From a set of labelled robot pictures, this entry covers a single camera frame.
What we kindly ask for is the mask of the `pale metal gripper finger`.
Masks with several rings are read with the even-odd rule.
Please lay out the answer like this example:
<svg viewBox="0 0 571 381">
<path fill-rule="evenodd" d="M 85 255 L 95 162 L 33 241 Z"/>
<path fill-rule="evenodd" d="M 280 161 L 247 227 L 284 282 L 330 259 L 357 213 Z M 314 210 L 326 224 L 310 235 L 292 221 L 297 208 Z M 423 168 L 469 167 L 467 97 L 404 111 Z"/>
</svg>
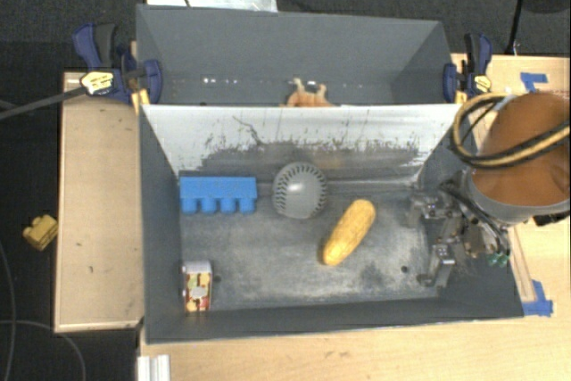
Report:
<svg viewBox="0 0 571 381">
<path fill-rule="evenodd" d="M 452 244 L 434 244 L 431 247 L 427 271 L 418 274 L 417 281 L 425 287 L 445 288 L 455 265 Z"/>
<path fill-rule="evenodd" d="M 412 195 L 406 215 L 406 227 L 415 228 L 422 219 L 440 219 L 442 217 L 440 202 L 440 198 L 436 195 Z"/>
</svg>

